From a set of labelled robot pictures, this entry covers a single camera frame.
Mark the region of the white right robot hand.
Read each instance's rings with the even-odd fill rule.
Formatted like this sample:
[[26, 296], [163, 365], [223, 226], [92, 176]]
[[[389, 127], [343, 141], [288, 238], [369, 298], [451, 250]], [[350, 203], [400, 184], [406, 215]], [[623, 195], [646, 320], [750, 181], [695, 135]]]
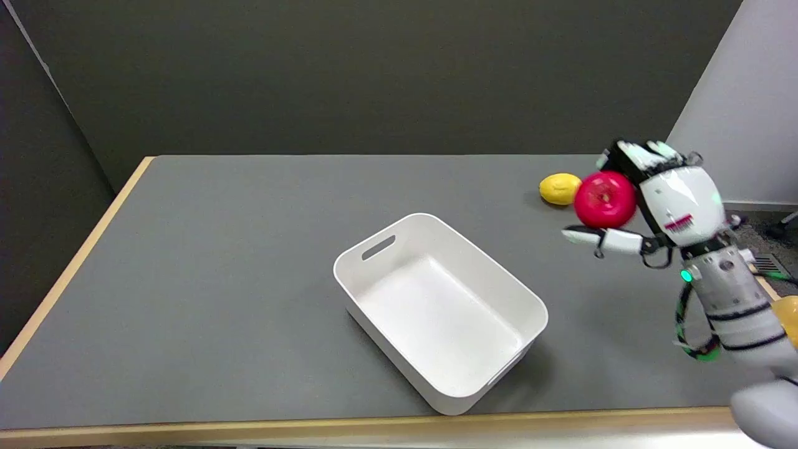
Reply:
[[661, 140], [615, 140], [584, 179], [574, 208], [579, 223], [562, 235], [606, 252], [641, 258], [666, 248], [711, 245], [738, 222], [728, 221], [715, 182], [698, 153], [687, 155]]

